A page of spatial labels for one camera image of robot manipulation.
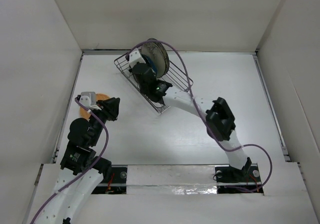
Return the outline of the dark blue leaf-shaped dish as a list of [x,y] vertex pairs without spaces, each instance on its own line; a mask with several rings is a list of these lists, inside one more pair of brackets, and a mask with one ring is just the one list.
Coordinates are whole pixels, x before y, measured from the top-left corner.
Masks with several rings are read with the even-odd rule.
[[155,66],[154,62],[147,56],[142,54],[143,59],[145,60],[146,64],[153,70],[153,72],[155,73],[155,75],[158,74],[158,69]]

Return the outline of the cream plate with tree pattern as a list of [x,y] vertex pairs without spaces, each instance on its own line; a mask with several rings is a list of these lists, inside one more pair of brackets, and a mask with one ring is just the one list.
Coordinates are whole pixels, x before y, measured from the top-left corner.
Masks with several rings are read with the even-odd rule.
[[156,68],[156,77],[161,78],[170,68],[170,60],[164,46],[155,38],[149,38],[148,43],[141,46],[141,54],[147,56]]

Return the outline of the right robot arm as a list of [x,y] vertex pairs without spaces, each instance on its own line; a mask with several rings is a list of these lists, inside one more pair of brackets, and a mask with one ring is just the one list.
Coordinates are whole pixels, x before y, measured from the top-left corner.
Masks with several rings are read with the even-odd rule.
[[214,101],[194,97],[171,83],[159,80],[149,64],[130,64],[130,72],[138,83],[141,94],[154,103],[176,107],[202,119],[206,131],[225,151],[230,174],[237,181],[249,175],[252,164],[236,133],[235,117],[223,98]]

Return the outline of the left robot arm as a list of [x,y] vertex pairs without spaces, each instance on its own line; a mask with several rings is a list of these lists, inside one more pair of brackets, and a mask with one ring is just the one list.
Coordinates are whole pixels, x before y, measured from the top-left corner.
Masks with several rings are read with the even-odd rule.
[[101,133],[108,131],[106,122],[117,120],[120,99],[96,100],[94,92],[83,92],[74,100],[90,117],[71,122],[52,194],[36,212],[32,224],[73,223],[97,185],[113,178],[111,161],[93,147]]

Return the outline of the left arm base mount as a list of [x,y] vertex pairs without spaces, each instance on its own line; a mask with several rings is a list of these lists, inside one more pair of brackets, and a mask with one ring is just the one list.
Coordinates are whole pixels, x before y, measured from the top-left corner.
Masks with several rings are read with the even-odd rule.
[[112,166],[111,176],[102,181],[92,191],[93,195],[121,195],[127,193],[128,167],[121,165]]

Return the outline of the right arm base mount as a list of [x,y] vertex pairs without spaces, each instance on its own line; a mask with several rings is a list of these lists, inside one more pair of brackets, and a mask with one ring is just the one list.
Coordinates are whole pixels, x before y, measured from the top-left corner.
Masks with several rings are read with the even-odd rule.
[[218,194],[264,193],[257,164],[251,165],[246,174],[229,165],[215,166],[214,170],[212,179]]

